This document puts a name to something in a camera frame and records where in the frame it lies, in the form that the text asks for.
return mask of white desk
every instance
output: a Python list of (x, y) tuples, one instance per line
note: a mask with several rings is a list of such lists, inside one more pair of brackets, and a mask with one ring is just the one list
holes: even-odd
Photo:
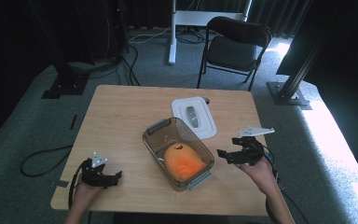
[(246, 21), (251, 4), (252, 0), (248, 0), (243, 13), (183, 11), (176, 10), (176, 0), (172, 0), (172, 37), (169, 64), (175, 64), (176, 61), (176, 25), (206, 26), (208, 21), (217, 16), (224, 16), (234, 20)]

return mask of orange object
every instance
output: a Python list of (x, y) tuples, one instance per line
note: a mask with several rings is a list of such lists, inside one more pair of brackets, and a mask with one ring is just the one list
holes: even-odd
[(165, 167), (172, 177), (185, 182), (206, 167), (200, 155), (186, 144), (175, 143), (164, 154)]

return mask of gray carpet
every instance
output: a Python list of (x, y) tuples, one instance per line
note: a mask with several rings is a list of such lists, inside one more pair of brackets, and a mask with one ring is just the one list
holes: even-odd
[[(132, 35), (152, 31), (131, 31)], [(182, 38), (196, 40), (191, 35)], [(153, 38), (142, 44), (132, 43), (139, 53), (133, 67), (142, 86), (195, 88), (202, 44), (178, 42), (176, 64), (168, 65), (170, 40)], [(312, 110), (298, 106), (275, 105), (267, 82), (285, 81), (275, 75), (282, 55), (276, 50), (290, 40), (275, 38), (266, 52), (252, 94), (263, 127), (276, 133), (266, 135), (273, 150), (284, 192), (293, 199), (310, 223), (358, 223), (358, 165), (342, 135), (331, 121), (317, 88), (303, 82), (300, 86)], [(125, 55), (129, 64), (135, 50)], [(72, 63), (81, 69), (96, 66)], [(100, 84), (127, 85), (129, 69), (124, 63), (109, 71), (91, 74), (87, 88), (80, 96), (62, 96), (42, 100), (57, 73), (53, 66), (41, 73), (22, 97), (15, 111), (0, 130), (0, 223), (62, 223), (66, 211), (50, 207), (55, 186), (65, 161), (46, 175), (27, 177), (20, 166), (27, 155), (43, 149), (64, 147), (75, 142), (92, 94)], [(204, 76), (204, 89), (247, 90), (243, 77), (212, 71)], [(73, 117), (77, 116), (75, 126)], [(35, 157), (24, 166), (26, 172), (38, 174), (57, 163), (70, 148)], [(297, 223), (305, 223), (295, 206), (287, 201)], [(113, 213), (94, 212), (91, 223), (111, 223)], [(230, 217), (233, 224), (257, 221), (266, 217)]]

